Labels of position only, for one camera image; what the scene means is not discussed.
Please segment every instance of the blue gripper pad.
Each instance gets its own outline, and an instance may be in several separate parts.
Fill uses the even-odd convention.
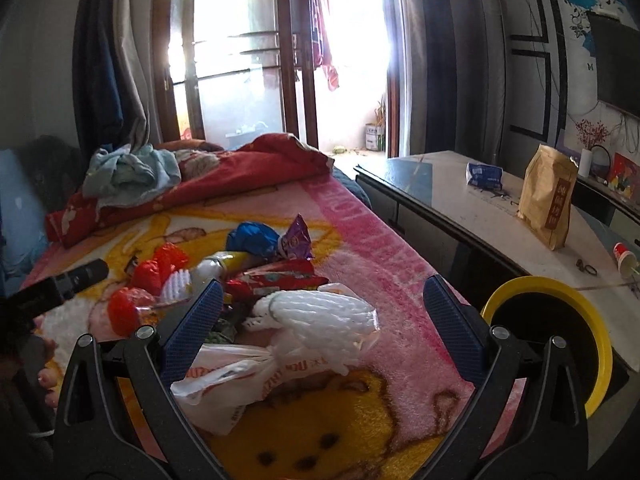
[[[164,343],[160,358],[160,381],[166,388],[184,379],[204,339],[218,321],[222,297],[222,285],[212,280],[198,299],[193,301],[178,327]]]
[[[458,301],[439,274],[424,283],[422,299],[458,373],[480,387],[488,372],[484,345],[489,326],[476,309]]]

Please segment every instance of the glass door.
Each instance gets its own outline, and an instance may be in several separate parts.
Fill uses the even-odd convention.
[[[299,20],[292,4],[307,9],[296,10]],[[266,132],[299,136],[303,110],[302,140],[317,146],[309,8],[309,0],[172,0],[169,64],[182,138],[234,149]]]

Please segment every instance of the red comforter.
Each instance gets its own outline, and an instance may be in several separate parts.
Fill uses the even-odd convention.
[[[132,208],[105,207],[76,192],[63,211],[47,216],[47,236],[68,248],[93,231],[163,209],[215,196],[231,195],[328,173],[332,160],[291,134],[265,134],[236,152],[216,154],[220,164],[209,173],[178,184],[151,202]]]

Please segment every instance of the purple candy wrapper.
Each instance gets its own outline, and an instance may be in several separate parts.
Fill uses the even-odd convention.
[[[291,260],[299,258],[301,260],[310,260],[311,254],[311,237],[309,229],[306,227],[302,216],[296,216],[293,224],[290,225],[287,232],[278,240],[278,252],[280,256]]]

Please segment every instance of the white tabletop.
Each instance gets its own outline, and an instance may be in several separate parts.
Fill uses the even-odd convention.
[[[605,321],[620,357],[640,371],[640,300],[629,287],[633,280],[622,279],[612,256],[613,244],[619,241],[616,235],[572,206],[565,247],[551,251],[515,216],[523,180],[503,173],[503,189],[511,199],[502,198],[466,184],[468,162],[474,161],[454,152],[438,152],[365,163],[362,167],[479,238],[529,274],[553,278],[580,290]],[[423,164],[431,168],[425,171]],[[580,272],[576,267],[579,258],[592,265],[598,275]]]

